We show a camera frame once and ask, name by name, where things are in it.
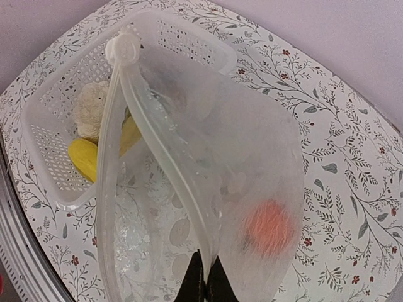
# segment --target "orange object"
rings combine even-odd
[[[2,295],[2,293],[3,293],[3,277],[2,275],[0,275],[0,296]]]
[[[274,200],[259,204],[245,220],[249,247],[262,256],[279,255],[295,234],[291,217]]]

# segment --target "white plastic basket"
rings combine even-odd
[[[110,79],[105,46],[123,26],[135,28],[146,44],[164,47],[221,74],[228,74],[236,64],[236,53],[228,45],[180,17],[155,9],[127,16],[66,62],[35,92],[21,115],[33,165],[49,200],[62,210],[74,211],[95,195],[95,185],[76,171],[67,153],[78,137],[72,110],[85,84]]]

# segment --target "lavender wall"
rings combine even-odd
[[[214,0],[334,71],[403,130],[403,2]],[[0,91],[107,0],[0,0]]]

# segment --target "beige plush toy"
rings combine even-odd
[[[78,135],[93,143],[98,143],[99,140],[108,87],[109,83],[106,81],[86,84],[78,95],[76,107],[73,109]]]

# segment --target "clear plastic bag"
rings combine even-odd
[[[271,301],[302,226],[304,174],[296,122],[269,97],[160,48],[144,45],[139,63],[138,53],[131,53],[136,39],[128,35],[107,49],[115,90],[108,95],[98,155],[99,254],[109,298],[121,301],[133,287],[141,297],[134,301],[167,295],[161,288],[175,279],[178,254],[182,261],[176,267],[186,267],[199,249],[205,282],[219,256],[240,302]],[[119,159],[126,105],[144,141]],[[162,168],[161,185],[153,182],[151,190],[155,196],[147,156]],[[132,199],[125,189],[130,184]],[[135,204],[132,228],[115,221],[115,206],[124,203]],[[183,208],[177,211],[175,203]],[[168,226],[175,220],[181,221],[179,234],[183,229],[188,234],[177,244],[181,252],[170,250]],[[135,270],[133,260],[141,257],[143,273],[132,274],[141,282],[125,287],[121,277]],[[118,258],[131,264],[120,265]]]

